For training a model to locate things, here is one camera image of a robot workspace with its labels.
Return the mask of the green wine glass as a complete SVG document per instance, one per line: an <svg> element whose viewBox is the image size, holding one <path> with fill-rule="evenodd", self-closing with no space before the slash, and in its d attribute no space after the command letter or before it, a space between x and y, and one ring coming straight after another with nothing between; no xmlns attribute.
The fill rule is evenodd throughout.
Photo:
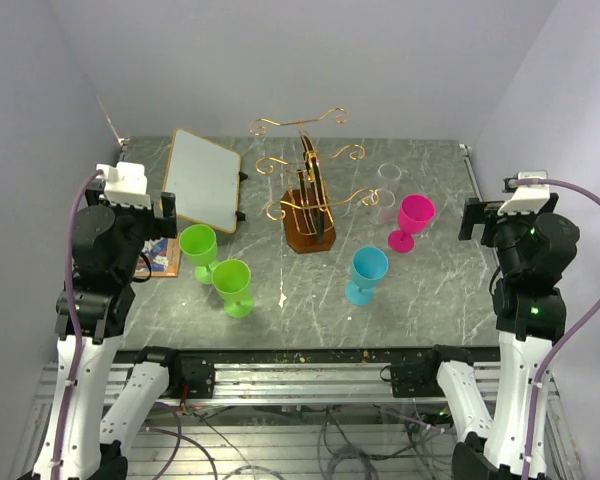
<svg viewBox="0 0 600 480"><path fill-rule="evenodd" d="M220 262L212 273L212 285L231 318L244 318L253 310L251 270L243 261L227 259Z"/></svg>
<svg viewBox="0 0 600 480"><path fill-rule="evenodd" d="M215 230L205 224L189 226L181 232L179 246L194 265L196 279L202 284L210 285L213 272L219 265Z"/></svg>

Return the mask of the pink plastic wine glass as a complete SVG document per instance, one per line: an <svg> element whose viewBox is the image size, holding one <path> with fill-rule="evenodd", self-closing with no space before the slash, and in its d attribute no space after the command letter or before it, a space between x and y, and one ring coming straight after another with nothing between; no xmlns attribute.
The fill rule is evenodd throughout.
<svg viewBox="0 0 600 480"><path fill-rule="evenodd" d="M411 252L415 246L414 236L427 228L435 214L436 207L428 197L406 196L398 210L398 228L388 236L388 246L397 253Z"/></svg>

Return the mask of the green wine glass front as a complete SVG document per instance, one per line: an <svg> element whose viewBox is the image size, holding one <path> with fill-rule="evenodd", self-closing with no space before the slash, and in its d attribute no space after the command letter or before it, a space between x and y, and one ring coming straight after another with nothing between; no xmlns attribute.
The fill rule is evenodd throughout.
<svg viewBox="0 0 600 480"><path fill-rule="evenodd" d="M243 261L227 259L220 262L212 273L212 285L231 318L244 318L253 310L251 270Z"/></svg>

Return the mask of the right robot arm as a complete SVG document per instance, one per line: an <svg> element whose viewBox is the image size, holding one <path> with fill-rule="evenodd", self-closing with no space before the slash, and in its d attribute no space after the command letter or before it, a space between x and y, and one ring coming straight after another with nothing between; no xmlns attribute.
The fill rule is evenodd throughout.
<svg viewBox="0 0 600 480"><path fill-rule="evenodd" d="M578 227L554 213L556 195L530 212L502 212L502 203L466 201L458 235L494 249L501 274L492 293L499 335L496 406L489 411L475 369L458 357L424 367L422 387L445 395L456 429L455 479L544 479L544 427L552 374L548 355L565 336L566 305L557 287L575 259Z"/></svg>

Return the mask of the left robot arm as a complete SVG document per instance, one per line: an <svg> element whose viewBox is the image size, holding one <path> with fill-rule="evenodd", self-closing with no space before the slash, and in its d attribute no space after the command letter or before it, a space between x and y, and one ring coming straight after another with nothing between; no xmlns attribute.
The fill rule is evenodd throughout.
<svg viewBox="0 0 600 480"><path fill-rule="evenodd" d="M58 373L47 432L31 479L123 479L146 416L183 387L176 351L149 347L110 408L111 367L135 299L137 261L148 240L177 235L175 196L162 212L114 205L89 190L70 215L64 288L56 302Z"/></svg>

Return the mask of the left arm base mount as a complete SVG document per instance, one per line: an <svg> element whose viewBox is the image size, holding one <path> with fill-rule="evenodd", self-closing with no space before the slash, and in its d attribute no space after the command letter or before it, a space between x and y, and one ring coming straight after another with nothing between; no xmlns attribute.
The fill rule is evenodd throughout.
<svg viewBox="0 0 600 480"><path fill-rule="evenodd" d="M176 373L175 392L183 401L213 397L216 368L211 360L198 355L180 353Z"/></svg>

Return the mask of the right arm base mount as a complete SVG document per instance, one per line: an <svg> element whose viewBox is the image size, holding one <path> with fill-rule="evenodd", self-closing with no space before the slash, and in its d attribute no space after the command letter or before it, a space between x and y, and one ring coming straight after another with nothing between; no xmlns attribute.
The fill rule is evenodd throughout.
<svg viewBox="0 0 600 480"><path fill-rule="evenodd" d="M380 379L388 383L394 398L441 397L436 375L440 366L435 350L420 354L413 361L389 364L380 370Z"/></svg>

